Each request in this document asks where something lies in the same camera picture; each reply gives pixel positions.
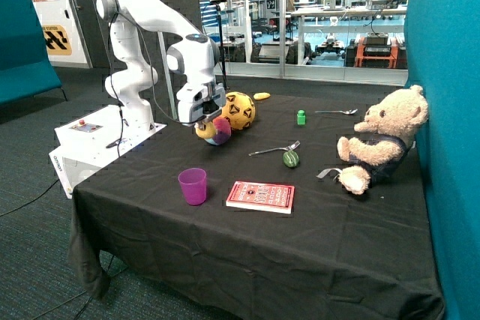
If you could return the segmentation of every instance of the teal partition wall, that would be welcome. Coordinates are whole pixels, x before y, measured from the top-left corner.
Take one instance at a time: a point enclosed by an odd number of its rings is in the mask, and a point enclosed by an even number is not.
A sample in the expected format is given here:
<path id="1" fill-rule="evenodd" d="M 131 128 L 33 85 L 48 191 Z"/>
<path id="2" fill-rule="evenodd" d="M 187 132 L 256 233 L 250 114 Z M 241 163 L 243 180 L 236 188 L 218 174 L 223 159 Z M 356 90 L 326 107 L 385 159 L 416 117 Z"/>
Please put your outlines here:
<path id="1" fill-rule="evenodd" d="M 62 86 L 32 0 L 0 0 L 0 104 Z"/>
<path id="2" fill-rule="evenodd" d="M 424 87 L 417 136 L 447 319 L 480 319 L 480 0 L 409 0 L 407 85 Z"/>

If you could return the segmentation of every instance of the yellow ball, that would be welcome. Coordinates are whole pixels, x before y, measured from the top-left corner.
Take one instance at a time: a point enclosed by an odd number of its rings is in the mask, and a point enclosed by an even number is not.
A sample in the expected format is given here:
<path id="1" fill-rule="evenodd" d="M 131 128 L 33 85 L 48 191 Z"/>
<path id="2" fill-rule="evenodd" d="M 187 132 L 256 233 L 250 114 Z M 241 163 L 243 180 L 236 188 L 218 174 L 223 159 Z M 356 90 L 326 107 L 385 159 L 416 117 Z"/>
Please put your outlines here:
<path id="1" fill-rule="evenodd" d="M 198 135 L 199 138 L 202 139 L 211 139 L 217 133 L 215 126 L 210 121 L 209 123 L 205 124 L 205 129 L 201 130 L 199 128 L 195 129 L 195 133 Z"/>
<path id="2" fill-rule="evenodd" d="M 228 120 L 234 130 L 250 127 L 255 119 L 255 104 L 251 98 L 238 91 L 226 95 L 226 104 L 222 108 L 222 116 Z"/>

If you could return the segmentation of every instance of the white control box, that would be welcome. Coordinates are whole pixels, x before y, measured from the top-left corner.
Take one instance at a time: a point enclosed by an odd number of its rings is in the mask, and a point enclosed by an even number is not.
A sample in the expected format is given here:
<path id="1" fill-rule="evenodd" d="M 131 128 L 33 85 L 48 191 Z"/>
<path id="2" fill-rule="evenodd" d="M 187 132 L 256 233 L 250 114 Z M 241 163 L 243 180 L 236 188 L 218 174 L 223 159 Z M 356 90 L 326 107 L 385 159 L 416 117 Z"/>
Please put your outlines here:
<path id="1" fill-rule="evenodd" d="M 122 129 L 119 108 L 109 105 L 57 127 L 55 133 L 60 146 L 49 156 L 67 197 L 72 198 L 76 185 L 165 126 L 155 123 L 152 129 L 141 131 L 138 128 L 130 129 L 123 123 Z"/>

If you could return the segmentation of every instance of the teal chair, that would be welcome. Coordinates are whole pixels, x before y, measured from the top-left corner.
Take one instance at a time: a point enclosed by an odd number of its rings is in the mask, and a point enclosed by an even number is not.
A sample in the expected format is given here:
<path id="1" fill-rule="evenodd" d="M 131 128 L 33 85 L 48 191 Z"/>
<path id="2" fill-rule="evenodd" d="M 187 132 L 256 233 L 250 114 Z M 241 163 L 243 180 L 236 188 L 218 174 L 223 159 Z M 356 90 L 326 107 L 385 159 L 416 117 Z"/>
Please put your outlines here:
<path id="1" fill-rule="evenodd" d="M 32 0 L 0 0 L 0 105 L 62 88 L 46 50 Z"/>

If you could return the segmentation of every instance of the metal spoon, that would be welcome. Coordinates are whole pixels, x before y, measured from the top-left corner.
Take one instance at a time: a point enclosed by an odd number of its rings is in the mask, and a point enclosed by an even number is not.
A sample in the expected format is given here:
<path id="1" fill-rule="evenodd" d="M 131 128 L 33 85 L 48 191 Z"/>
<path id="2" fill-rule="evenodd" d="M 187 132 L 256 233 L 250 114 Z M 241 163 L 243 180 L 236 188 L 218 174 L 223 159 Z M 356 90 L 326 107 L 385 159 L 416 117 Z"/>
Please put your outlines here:
<path id="1" fill-rule="evenodd" d="M 345 115 L 353 115 L 358 111 L 358 109 L 351 109 L 351 110 L 317 110 L 315 112 L 341 112 L 342 114 Z"/>
<path id="2" fill-rule="evenodd" d="M 273 149 L 268 149 L 268 150 L 261 150 L 261 151 L 255 151 L 254 153 L 249 153 L 249 157 L 251 157 L 252 155 L 257 155 L 257 154 L 263 154 L 263 153 L 268 153 L 269 151 L 273 151 L 273 150 L 293 150 L 295 148 L 297 148 L 298 146 L 300 145 L 300 141 L 296 141 L 294 142 L 293 144 L 289 145 L 289 146 L 286 146 L 285 148 L 273 148 Z"/>

